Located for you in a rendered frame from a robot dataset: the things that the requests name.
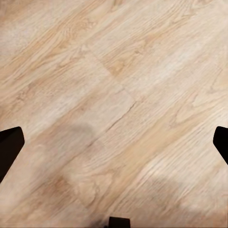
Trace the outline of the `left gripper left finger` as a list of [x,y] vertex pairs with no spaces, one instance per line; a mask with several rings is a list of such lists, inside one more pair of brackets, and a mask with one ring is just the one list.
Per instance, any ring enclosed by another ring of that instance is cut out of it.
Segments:
[[20,126],[0,132],[0,184],[25,144]]

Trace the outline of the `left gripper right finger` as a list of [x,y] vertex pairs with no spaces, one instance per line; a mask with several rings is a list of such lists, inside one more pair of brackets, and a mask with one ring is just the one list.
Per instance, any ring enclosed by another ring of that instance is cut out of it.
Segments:
[[213,143],[228,164],[228,128],[217,126]]

